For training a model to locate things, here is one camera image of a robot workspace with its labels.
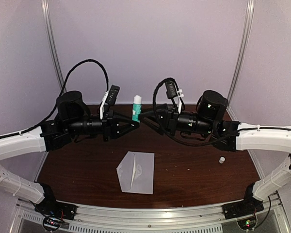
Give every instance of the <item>wooden table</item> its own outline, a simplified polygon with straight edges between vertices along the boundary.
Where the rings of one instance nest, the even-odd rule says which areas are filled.
[[[96,108],[91,106],[92,113]],[[113,109],[131,116],[131,105]],[[153,195],[121,192],[116,167],[128,151],[155,153]],[[221,156],[226,158],[223,164],[218,162]],[[62,201],[115,208],[168,208],[239,200],[246,187],[258,179],[246,151],[183,146],[141,124],[117,140],[103,142],[99,136],[51,151],[38,181],[49,184]]]

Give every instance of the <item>bottle cap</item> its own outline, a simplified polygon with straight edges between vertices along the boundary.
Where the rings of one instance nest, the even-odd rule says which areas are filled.
[[[134,97],[134,103],[137,103],[137,104],[141,103],[141,97],[140,96],[135,96]]]
[[[219,160],[219,163],[222,164],[222,163],[224,163],[224,161],[225,161],[225,158],[224,157],[221,157],[220,160]]]

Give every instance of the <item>lavender wall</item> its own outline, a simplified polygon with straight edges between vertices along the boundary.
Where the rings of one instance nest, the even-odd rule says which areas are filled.
[[[227,96],[243,33],[246,0],[84,0],[49,2],[63,73],[80,60],[102,62],[111,83],[121,87],[118,103],[138,94],[152,102],[159,81],[173,76],[186,103],[214,89]],[[99,103],[101,70],[86,64],[67,89]],[[159,100],[166,102],[162,92]]]
[[[41,2],[0,0],[0,134],[25,129],[47,115],[59,92]],[[42,153],[0,162],[33,180]],[[0,192],[0,233],[8,231],[17,199]]]
[[[258,0],[245,60],[231,107],[240,121],[291,125],[291,1]],[[265,175],[287,156],[256,151]],[[280,189],[291,224],[291,183]]]

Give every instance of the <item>black cable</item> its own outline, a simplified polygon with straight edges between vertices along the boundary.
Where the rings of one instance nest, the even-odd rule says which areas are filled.
[[[206,140],[205,138],[190,137],[190,136],[186,136],[184,134],[185,134],[185,132],[183,132],[183,131],[180,132],[180,136],[184,139],[197,140],[197,141],[201,141],[201,142]]]
[[[160,126],[160,129],[164,132],[164,134],[166,134],[170,139],[172,139],[173,141],[179,143],[179,144],[182,144],[182,145],[185,145],[185,146],[189,146],[189,147],[203,147],[203,146],[208,146],[208,145],[212,145],[214,143],[217,143],[217,142],[220,142],[220,141],[223,141],[224,139],[226,138],[229,138],[231,136],[236,136],[239,132],[241,131],[248,131],[248,130],[258,130],[258,129],[270,129],[270,130],[286,130],[286,131],[291,131],[291,129],[289,128],[281,128],[281,127],[260,127],[260,128],[257,128],[257,127],[254,127],[254,128],[243,128],[243,129],[239,129],[239,130],[236,130],[236,131],[232,131],[231,133],[228,133],[227,135],[223,136],[223,137],[220,137],[218,139],[215,139],[211,142],[204,142],[204,143],[198,143],[198,144],[194,144],[194,143],[188,143],[188,142],[183,142],[177,138],[175,138],[174,136],[170,135],[169,132],[164,128],[164,126],[162,125],[161,123],[161,120],[159,118],[159,115],[157,113],[157,108],[156,108],[156,96],[157,96],[157,93],[159,91],[159,89],[161,88],[161,86],[163,86],[163,84],[167,81],[172,81],[175,83],[176,87],[178,87],[177,85],[177,82],[175,79],[173,78],[166,78],[164,79],[163,81],[161,81],[155,88],[154,90],[154,93],[153,93],[153,100],[152,100],[152,104],[153,104],[153,112],[154,112],[154,115],[155,115],[155,118]]]
[[[84,137],[82,139],[79,140],[79,135],[77,135],[77,137],[74,139],[74,143],[79,143],[81,141],[84,141],[84,140],[87,140],[87,139],[92,139],[92,138],[95,138],[95,136],[93,135],[90,135],[90,136],[87,136],[87,137]]]
[[[70,74],[71,74],[71,73],[72,73],[72,72],[73,72],[73,71],[74,71],[78,66],[80,66],[80,65],[82,65],[82,64],[84,64],[84,63],[87,63],[87,62],[93,62],[93,63],[96,63],[96,64],[97,64],[97,65],[102,69],[102,71],[103,71],[103,73],[104,73],[104,75],[105,75],[105,79],[106,79],[106,86],[107,86],[107,90],[106,90],[106,91],[109,90],[109,78],[108,78],[108,74],[107,74],[107,71],[106,71],[105,67],[103,67],[103,65],[102,65],[99,61],[96,61],[96,60],[94,60],[94,59],[86,59],[86,60],[83,60],[83,61],[77,63],[75,66],[73,66],[73,67],[69,70],[69,72],[68,72],[67,75],[66,75],[65,81],[64,81],[64,83],[63,83],[63,87],[62,87],[62,89],[61,89],[61,91],[60,91],[58,97],[60,97],[60,96],[63,94],[64,89],[65,89],[65,87],[66,87],[66,83],[67,83],[67,81],[68,81],[68,78],[69,78]],[[21,132],[10,133],[10,134],[1,135],[1,136],[0,136],[0,139],[7,138],[7,137],[12,137],[12,136],[17,136],[17,135],[20,135],[20,134],[23,134],[23,133],[28,133],[28,132],[31,131],[31,130],[34,130],[35,128],[41,126],[41,124],[43,124],[44,122],[46,122],[46,121],[47,121],[47,120],[48,120],[48,119],[53,115],[53,113],[55,112],[55,110],[56,110],[56,104],[55,104],[55,106],[53,107],[52,111],[51,111],[51,112],[50,112],[50,113],[49,113],[49,114],[48,114],[48,115],[47,115],[43,120],[41,120],[39,123],[37,123],[37,124],[31,126],[31,127],[28,128],[28,129],[25,129],[25,130],[21,131]]]
[[[271,207],[272,207],[272,201],[271,201],[270,196],[268,196],[268,200],[270,201],[270,207],[268,208],[267,214],[266,214],[265,218],[263,219],[263,221],[258,226],[256,226],[254,229],[260,227],[265,222],[265,220],[267,219],[268,215],[270,214]]]

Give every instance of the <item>folded paper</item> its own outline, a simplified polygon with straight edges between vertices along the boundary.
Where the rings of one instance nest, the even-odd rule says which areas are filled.
[[[154,153],[129,151],[116,171],[122,192],[153,194]]]

